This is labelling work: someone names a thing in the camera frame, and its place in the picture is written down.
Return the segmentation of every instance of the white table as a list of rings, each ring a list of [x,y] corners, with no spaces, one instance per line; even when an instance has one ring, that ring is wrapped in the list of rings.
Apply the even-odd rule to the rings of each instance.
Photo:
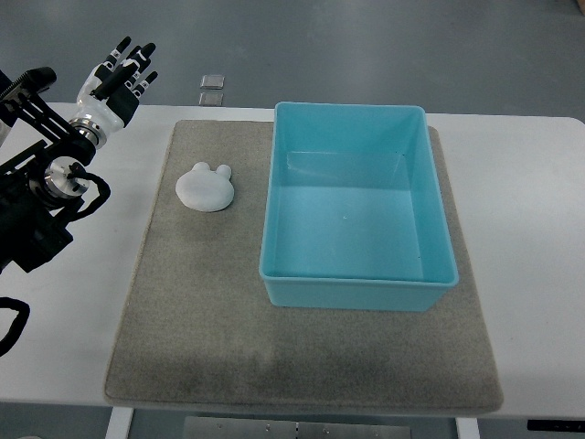
[[[74,109],[53,107],[66,118]],[[0,294],[32,309],[20,341],[0,359],[0,401],[104,404],[135,257],[169,136],[182,119],[271,121],[273,110],[140,107],[90,165],[112,187],[104,207],[69,226],[74,242],[52,262],[29,274],[10,264],[0,275]],[[585,125],[454,114],[428,120],[441,135],[504,390],[493,416],[582,419]],[[20,123],[0,162],[38,139]],[[12,317],[0,313],[0,330]]]

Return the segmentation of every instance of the white plush toy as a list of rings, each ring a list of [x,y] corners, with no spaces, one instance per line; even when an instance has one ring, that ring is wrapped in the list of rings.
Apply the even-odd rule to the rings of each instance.
[[[212,171],[207,163],[199,162],[176,181],[175,192],[188,208],[215,212],[226,208],[234,199],[230,177],[228,165],[220,165]]]

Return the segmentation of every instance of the gray floor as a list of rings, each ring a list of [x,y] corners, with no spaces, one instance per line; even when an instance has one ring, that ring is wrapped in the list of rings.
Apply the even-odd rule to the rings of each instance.
[[[103,439],[112,409],[0,402],[0,439]]]
[[[585,122],[585,16],[575,0],[5,0],[0,69],[15,79],[50,66],[58,82],[46,100],[73,102],[91,68],[126,35],[158,47],[160,77],[143,103],[197,104],[201,77],[220,73],[231,107],[416,104]],[[66,422],[77,410],[2,404],[0,438],[17,437],[2,436],[9,422],[43,423],[35,421],[43,413]],[[96,410],[91,416],[101,422]],[[184,416],[139,411],[131,437],[180,437]],[[529,433],[524,420],[480,428],[487,439],[567,437]]]

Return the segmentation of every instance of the plastic container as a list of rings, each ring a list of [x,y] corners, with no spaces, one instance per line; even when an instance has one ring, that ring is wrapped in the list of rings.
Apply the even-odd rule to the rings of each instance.
[[[319,308],[424,311],[459,282],[420,107],[276,106],[260,274]]]

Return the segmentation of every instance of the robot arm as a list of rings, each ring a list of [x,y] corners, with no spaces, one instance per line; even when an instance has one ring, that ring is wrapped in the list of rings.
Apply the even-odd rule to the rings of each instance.
[[[39,141],[0,165],[0,272],[10,262],[28,273],[50,261],[73,241],[68,224],[95,212],[110,195],[107,183],[85,166],[111,134],[128,125],[157,76],[152,72],[139,80],[150,65],[152,43],[137,46],[122,59],[130,41],[125,38],[91,71],[69,122],[38,96],[57,79],[52,69],[29,70],[14,82],[0,71],[0,146],[17,119],[50,142]],[[99,196],[80,210],[90,182]],[[18,312],[0,340],[1,357],[18,340],[29,310],[7,297],[0,297],[0,308]]]

